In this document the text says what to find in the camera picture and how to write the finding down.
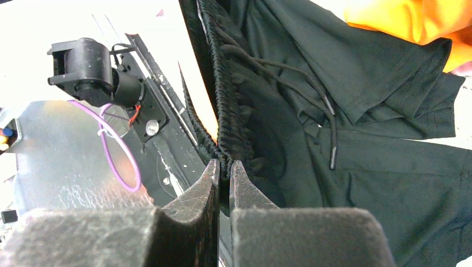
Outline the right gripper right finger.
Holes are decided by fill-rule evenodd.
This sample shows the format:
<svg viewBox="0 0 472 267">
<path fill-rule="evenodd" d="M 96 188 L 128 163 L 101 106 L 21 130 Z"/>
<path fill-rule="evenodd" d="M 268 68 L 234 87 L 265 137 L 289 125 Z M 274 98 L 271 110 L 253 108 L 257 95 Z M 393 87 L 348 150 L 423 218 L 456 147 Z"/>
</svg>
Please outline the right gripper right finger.
<svg viewBox="0 0 472 267">
<path fill-rule="evenodd" d="M 380 223 L 358 208 L 280 208 L 230 172 L 234 266 L 395 266 Z"/>
</svg>

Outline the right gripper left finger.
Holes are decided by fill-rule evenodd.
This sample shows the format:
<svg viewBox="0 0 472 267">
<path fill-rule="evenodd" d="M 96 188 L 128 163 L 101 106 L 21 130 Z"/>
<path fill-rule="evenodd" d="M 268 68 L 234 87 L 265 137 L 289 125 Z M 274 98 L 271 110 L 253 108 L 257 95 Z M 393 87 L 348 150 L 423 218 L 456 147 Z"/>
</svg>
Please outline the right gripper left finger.
<svg viewBox="0 0 472 267">
<path fill-rule="evenodd" d="M 2 266 L 218 266 L 220 164 L 164 207 L 23 215 Z"/>
</svg>

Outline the black shorts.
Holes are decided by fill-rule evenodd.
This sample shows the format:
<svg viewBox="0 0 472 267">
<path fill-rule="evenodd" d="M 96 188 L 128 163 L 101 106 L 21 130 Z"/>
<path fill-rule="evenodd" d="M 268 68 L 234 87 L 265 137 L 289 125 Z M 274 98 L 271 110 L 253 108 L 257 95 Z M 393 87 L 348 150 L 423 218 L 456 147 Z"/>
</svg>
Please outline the black shorts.
<svg viewBox="0 0 472 267">
<path fill-rule="evenodd" d="M 216 126 L 186 97 L 205 161 L 233 162 L 279 207 L 356 207 L 398 266 L 471 256 L 471 151 L 454 137 L 454 43 L 349 26 L 311 1 L 180 1 Z"/>
</svg>

